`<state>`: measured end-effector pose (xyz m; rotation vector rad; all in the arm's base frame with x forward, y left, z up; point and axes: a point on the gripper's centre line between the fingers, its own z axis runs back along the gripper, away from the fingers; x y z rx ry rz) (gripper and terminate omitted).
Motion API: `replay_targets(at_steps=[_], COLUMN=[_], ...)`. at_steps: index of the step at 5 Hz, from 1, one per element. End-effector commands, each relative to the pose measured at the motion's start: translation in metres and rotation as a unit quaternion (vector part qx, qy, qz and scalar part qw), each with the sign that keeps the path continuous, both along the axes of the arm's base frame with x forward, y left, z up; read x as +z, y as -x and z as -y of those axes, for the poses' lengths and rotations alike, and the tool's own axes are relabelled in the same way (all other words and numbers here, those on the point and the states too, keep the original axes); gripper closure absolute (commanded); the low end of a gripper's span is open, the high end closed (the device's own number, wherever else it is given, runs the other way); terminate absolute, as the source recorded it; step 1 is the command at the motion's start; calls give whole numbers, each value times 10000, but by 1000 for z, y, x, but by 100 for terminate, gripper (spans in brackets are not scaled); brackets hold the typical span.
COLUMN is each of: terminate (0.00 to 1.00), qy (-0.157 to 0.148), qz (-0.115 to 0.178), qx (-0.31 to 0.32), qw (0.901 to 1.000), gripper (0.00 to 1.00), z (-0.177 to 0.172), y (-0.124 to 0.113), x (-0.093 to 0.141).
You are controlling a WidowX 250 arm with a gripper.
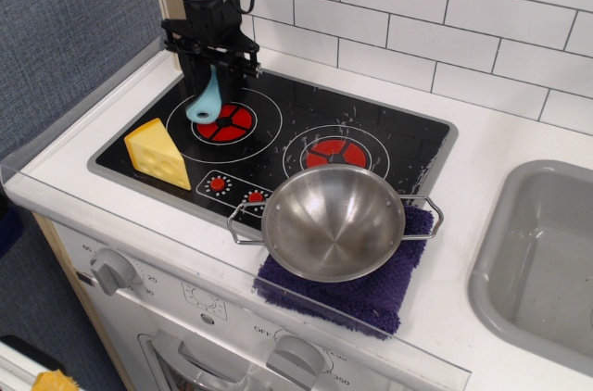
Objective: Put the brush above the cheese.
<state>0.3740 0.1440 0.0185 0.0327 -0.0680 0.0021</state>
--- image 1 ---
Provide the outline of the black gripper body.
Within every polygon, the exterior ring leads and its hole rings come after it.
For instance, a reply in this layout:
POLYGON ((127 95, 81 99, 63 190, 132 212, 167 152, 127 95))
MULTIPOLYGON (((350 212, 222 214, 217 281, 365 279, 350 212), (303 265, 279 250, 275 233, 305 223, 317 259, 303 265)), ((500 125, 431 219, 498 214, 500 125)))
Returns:
POLYGON ((257 78, 259 45, 241 31, 240 0, 182 0, 185 19, 164 19, 165 47, 181 57, 235 68, 257 78))

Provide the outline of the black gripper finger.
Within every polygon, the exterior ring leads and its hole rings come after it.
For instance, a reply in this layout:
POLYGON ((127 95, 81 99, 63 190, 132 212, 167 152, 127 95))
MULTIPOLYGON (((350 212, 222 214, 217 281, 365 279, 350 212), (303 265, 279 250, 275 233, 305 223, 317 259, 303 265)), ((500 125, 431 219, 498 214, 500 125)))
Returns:
POLYGON ((191 95, 196 97, 199 106, 204 105, 204 93, 208 88, 212 70, 210 64, 201 56, 181 53, 178 55, 183 71, 185 85, 191 95))
POLYGON ((217 79, 219 83, 221 102, 232 102, 242 88, 243 72, 232 62, 222 61, 217 65, 217 79))

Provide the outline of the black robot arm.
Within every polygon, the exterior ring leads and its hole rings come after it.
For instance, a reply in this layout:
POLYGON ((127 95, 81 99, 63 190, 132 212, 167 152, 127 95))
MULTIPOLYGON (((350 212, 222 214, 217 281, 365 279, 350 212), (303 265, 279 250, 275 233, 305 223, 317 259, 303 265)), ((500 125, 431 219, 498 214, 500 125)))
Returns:
POLYGON ((241 31, 243 16, 251 13, 241 0, 182 0, 184 19, 164 19, 165 47, 180 61, 187 88, 202 95, 207 78, 214 75, 221 101, 226 104, 240 94, 246 76, 257 78, 259 45, 241 31))

